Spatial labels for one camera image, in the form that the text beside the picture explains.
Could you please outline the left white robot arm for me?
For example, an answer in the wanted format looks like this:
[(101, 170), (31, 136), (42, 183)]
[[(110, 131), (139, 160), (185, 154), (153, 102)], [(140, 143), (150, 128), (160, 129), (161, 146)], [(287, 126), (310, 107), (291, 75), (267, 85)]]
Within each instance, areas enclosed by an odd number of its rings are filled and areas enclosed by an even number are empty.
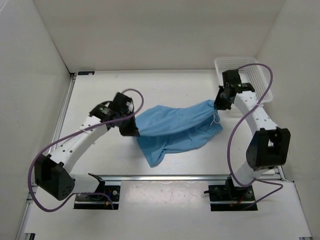
[(92, 173), (72, 174), (81, 156), (111, 128), (118, 128), (124, 137), (138, 137), (134, 101), (124, 92), (117, 92), (112, 101), (96, 105), (79, 130), (56, 142), (56, 149), (47, 155), (39, 153), (31, 172), (36, 185), (58, 201), (73, 193), (87, 193), (93, 200), (105, 194), (104, 180)]

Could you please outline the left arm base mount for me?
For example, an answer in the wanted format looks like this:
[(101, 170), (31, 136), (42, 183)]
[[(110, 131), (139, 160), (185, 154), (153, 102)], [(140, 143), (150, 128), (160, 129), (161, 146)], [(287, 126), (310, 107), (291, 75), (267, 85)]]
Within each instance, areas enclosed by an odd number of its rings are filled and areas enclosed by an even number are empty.
[(77, 175), (73, 189), (75, 210), (118, 210), (121, 183), (88, 173)]

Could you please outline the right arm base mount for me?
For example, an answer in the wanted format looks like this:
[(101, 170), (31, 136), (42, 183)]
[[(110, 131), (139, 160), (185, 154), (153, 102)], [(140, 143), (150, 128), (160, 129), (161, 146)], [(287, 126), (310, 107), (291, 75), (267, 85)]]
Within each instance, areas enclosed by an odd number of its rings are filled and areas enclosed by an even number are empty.
[(230, 176), (224, 184), (211, 184), (203, 192), (209, 196), (211, 212), (258, 211), (253, 186), (234, 186)]

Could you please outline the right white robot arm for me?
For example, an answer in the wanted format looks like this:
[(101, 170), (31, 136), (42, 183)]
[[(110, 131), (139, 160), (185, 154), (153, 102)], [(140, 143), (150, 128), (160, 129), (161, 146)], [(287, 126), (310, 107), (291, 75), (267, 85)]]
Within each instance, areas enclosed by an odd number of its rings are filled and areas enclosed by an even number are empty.
[(230, 171), (232, 183), (224, 188), (226, 197), (236, 200), (242, 195), (244, 187), (250, 186), (263, 173), (286, 163), (291, 133), (271, 120), (254, 87), (242, 82), (237, 69), (224, 71), (222, 80), (223, 85), (219, 87), (214, 102), (215, 108), (230, 110), (235, 105), (243, 114), (236, 126), (246, 121), (252, 133), (245, 162), (237, 171)]

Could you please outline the light blue shorts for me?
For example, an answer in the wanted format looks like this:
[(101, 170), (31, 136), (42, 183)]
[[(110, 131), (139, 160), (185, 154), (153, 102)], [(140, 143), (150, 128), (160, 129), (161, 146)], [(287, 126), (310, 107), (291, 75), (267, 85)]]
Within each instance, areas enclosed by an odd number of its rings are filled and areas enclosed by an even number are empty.
[(157, 105), (138, 115), (136, 125), (137, 144), (151, 168), (166, 154), (201, 148), (223, 130), (211, 99), (186, 108)]

